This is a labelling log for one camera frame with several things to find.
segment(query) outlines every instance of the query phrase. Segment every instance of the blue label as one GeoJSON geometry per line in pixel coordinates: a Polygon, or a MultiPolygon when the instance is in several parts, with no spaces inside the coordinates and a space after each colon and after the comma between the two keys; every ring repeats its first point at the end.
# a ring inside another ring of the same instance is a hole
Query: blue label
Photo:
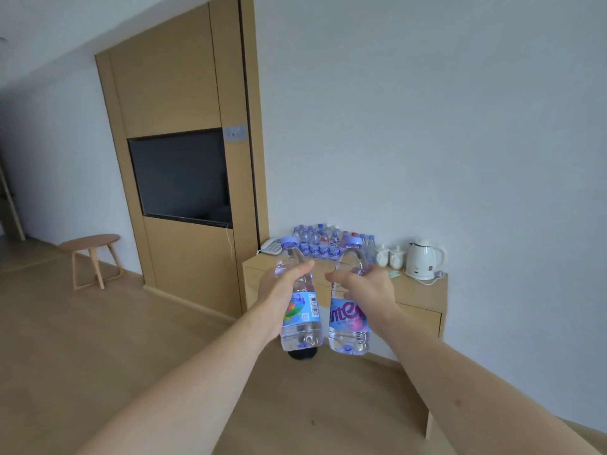
{"type": "Polygon", "coordinates": [[[329,327],[345,332],[369,332],[367,316],[352,300],[331,298],[329,327]]]}
{"type": "Polygon", "coordinates": [[[318,313],[316,292],[296,292],[293,294],[285,312],[282,326],[292,326],[321,320],[318,313]]]}

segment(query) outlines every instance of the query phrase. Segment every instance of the hand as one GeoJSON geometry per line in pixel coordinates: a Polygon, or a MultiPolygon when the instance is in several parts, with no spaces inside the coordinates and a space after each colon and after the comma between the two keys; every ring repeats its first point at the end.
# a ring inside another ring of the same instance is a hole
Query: hand
{"type": "Polygon", "coordinates": [[[303,275],[310,273],[314,261],[297,265],[289,271],[276,276],[276,269],[270,268],[262,276],[257,291],[257,303],[253,307],[262,310],[265,319],[270,322],[268,341],[276,338],[282,329],[286,308],[289,306],[293,294],[293,283],[303,275]]]}
{"type": "Polygon", "coordinates": [[[382,335],[382,331],[398,310],[394,298],[394,286],[386,270],[373,267],[366,276],[349,271],[335,270],[326,273],[329,282],[337,282],[350,291],[354,301],[367,315],[369,327],[382,335]]]}

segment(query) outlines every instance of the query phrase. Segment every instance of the round wooden table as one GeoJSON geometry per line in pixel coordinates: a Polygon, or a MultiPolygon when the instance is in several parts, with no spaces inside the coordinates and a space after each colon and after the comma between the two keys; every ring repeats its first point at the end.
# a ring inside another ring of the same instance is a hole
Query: round wooden table
{"type": "Polygon", "coordinates": [[[97,254],[97,248],[107,246],[112,254],[114,261],[116,262],[116,266],[118,267],[118,274],[111,278],[106,279],[105,282],[111,281],[113,279],[119,278],[123,274],[125,274],[124,268],[118,259],[118,255],[113,248],[113,245],[116,241],[120,239],[119,235],[109,234],[109,235],[93,235],[93,236],[85,236],[83,238],[77,238],[75,240],[66,241],[65,243],[61,243],[59,248],[64,252],[72,253],[72,281],[74,290],[87,288],[95,284],[92,282],[90,284],[85,284],[83,286],[79,286],[76,280],[76,252],[78,251],[88,251],[90,255],[90,259],[93,263],[93,268],[95,269],[95,275],[97,280],[99,281],[99,287],[105,289],[103,278],[101,277],[101,271],[99,270],[99,256],[97,254]]]}

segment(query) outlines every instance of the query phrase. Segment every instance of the black round object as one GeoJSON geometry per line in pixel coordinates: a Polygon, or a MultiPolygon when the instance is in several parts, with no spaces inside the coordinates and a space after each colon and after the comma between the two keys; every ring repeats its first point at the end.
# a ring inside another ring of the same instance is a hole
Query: black round object
{"type": "Polygon", "coordinates": [[[316,352],[318,351],[317,347],[314,348],[306,348],[306,349],[297,349],[295,351],[287,351],[289,356],[293,359],[297,359],[298,361],[307,361],[308,359],[312,359],[316,352]]]}

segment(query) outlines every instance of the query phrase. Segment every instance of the electric kettle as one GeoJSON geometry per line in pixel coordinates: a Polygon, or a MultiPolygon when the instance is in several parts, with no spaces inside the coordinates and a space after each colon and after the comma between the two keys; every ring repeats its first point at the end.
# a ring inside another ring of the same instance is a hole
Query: electric kettle
{"type": "Polygon", "coordinates": [[[447,251],[440,244],[415,240],[407,252],[405,275],[422,281],[434,279],[434,273],[443,267],[446,259],[447,251]],[[441,254],[440,261],[436,260],[437,253],[441,254]]]}

